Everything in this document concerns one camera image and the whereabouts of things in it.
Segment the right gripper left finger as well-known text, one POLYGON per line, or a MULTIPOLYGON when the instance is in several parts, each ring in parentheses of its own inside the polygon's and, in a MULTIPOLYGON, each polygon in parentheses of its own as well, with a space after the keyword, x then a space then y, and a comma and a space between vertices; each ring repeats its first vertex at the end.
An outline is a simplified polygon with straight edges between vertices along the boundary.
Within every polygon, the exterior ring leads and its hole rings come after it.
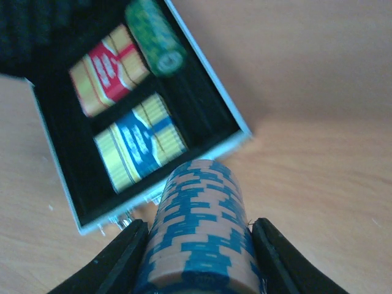
POLYGON ((126 227, 55 293, 131 293, 148 239, 148 224, 138 219, 126 227))

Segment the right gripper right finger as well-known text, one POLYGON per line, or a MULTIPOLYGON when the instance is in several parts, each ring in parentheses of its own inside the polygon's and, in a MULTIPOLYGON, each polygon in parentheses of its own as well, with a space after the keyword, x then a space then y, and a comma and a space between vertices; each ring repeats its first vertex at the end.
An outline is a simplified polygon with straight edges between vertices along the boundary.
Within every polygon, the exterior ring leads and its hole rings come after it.
POLYGON ((252 239, 267 293, 347 292, 305 258, 267 218, 254 222, 252 239))

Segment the blue playing card deck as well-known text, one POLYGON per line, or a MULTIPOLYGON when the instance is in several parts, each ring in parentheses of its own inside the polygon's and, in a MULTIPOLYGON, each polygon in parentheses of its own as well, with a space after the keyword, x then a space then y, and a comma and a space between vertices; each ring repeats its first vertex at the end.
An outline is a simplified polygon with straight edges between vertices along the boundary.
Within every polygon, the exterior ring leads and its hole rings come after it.
POLYGON ((155 92, 94 137, 116 193, 187 151, 163 97, 155 92))

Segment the red playing card deck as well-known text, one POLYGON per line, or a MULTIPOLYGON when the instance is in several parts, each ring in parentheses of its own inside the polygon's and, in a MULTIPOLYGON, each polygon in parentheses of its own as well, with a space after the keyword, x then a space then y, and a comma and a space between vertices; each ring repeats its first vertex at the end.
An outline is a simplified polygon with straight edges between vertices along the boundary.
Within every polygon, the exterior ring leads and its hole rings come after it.
POLYGON ((69 70, 83 113, 93 117, 128 95, 148 75, 130 32, 117 26, 69 70))

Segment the green poker chip stack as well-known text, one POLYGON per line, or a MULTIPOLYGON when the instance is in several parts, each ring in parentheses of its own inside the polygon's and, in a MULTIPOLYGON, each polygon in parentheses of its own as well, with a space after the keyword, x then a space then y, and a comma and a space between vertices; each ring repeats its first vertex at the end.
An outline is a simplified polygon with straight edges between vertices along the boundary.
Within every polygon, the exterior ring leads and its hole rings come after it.
POLYGON ((125 20, 155 76, 171 76, 183 66, 187 51, 156 1, 131 1, 125 20))

